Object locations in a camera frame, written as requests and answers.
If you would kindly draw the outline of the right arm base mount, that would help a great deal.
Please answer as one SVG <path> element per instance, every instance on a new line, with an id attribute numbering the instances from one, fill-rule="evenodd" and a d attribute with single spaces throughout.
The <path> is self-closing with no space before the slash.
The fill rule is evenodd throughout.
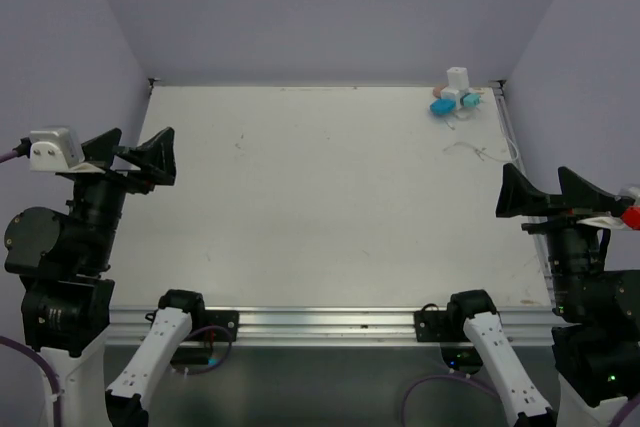
<path id="1" fill-rule="evenodd" d="M 418 343 L 463 343 L 468 339 L 451 322 L 446 309 L 427 303 L 413 312 L 413 326 Z"/>

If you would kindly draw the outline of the blue plug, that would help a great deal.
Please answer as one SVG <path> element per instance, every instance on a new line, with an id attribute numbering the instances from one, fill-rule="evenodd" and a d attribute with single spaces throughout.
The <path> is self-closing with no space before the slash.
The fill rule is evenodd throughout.
<path id="1" fill-rule="evenodd" d="M 454 112 L 456 106 L 455 100 L 439 98 L 430 104 L 429 110 L 434 116 L 443 117 Z"/>

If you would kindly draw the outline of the white charger plug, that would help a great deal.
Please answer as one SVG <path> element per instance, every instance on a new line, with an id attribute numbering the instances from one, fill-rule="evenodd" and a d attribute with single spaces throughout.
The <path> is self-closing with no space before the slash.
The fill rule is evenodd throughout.
<path id="1" fill-rule="evenodd" d="M 465 67 L 450 67 L 446 74 L 450 88 L 460 91 L 470 88 L 469 75 Z"/>

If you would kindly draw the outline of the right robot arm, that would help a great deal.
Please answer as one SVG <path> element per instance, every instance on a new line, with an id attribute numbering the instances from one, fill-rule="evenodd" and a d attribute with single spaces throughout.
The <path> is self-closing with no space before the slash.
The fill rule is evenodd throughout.
<path id="1" fill-rule="evenodd" d="M 608 270 L 605 260 L 613 230 L 639 228 L 639 189 L 609 193 L 567 167 L 558 178 L 549 194 L 504 165 L 495 214 L 528 217 L 522 230 L 546 243 L 553 312 L 566 323 L 551 330 L 559 408 L 532 383 L 486 291 L 452 295 L 445 326 L 473 344 L 508 425 L 619 426 L 639 405 L 639 272 Z"/>

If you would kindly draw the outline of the teal charger plug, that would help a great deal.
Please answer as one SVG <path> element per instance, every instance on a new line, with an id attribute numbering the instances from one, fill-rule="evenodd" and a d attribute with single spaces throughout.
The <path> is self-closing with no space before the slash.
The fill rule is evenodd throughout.
<path id="1" fill-rule="evenodd" d="M 460 105 L 464 109 L 473 109 L 479 106 L 482 102 L 482 97 L 479 93 L 468 92 L 461 96 Z"/>

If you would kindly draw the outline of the pink charger plug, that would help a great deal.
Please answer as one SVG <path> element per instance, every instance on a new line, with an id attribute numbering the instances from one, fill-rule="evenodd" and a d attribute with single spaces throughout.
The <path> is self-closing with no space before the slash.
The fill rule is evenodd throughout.
<path id="1" fill-rule="evenodd" d="M 436 98 L 440 98 L 441 97 L 441 92 L 442 90 L 445 88 L 445 85 L 439 85 L 433 88 L 432 90 L 432 94 L 434 97 Z"/>

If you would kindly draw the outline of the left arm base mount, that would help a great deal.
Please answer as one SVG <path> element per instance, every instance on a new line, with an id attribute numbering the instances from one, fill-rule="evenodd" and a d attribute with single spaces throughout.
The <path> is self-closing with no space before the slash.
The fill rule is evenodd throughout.
<path id="1" fill-rule="evenodd" d="M 239 313 L 233 310 L 207 310 L 200 308 L 165 307 L 145 315 L 150 322 L 142 345 L 175 351 L 183 344 L 214 342 L 231 345 L 236 341 Z"/>

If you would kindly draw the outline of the white cube socket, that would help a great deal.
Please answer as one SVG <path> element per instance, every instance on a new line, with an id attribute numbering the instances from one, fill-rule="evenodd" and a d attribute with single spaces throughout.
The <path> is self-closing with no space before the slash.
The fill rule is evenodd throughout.
<path id="1" fill-rule="evenodd" d="M 463 107 L 462 99 L 468 93 L 469 91 L 467 89 L 457 89 L 447 86 L 440 90 L 440 98 L 453 101 L 456 104 L 456 109 L 460 109 Z"/>

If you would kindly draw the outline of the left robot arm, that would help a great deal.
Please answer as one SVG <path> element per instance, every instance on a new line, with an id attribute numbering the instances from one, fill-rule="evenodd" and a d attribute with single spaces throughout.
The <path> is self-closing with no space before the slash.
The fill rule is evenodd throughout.
<path id="1" fill-rule="evenodd" d="M 31 207 L 4 234 L 7 272 L 19 277 L 25 341 L 20 349 L 41 368 L 52 426 L 145 426 L 153 393 L 185 340 L 208 326 L 203 296 L 172 289 L 120 376 L 104 380 L 104 351 L 115 284 L 106 277 L 125 199 L 174 184 L 172 128 L 136 147 L 119 129 L 80 141 L 68 127 L 32 131 L 13 149 L 35 172 L 73 184 L 68 212 Z"/>

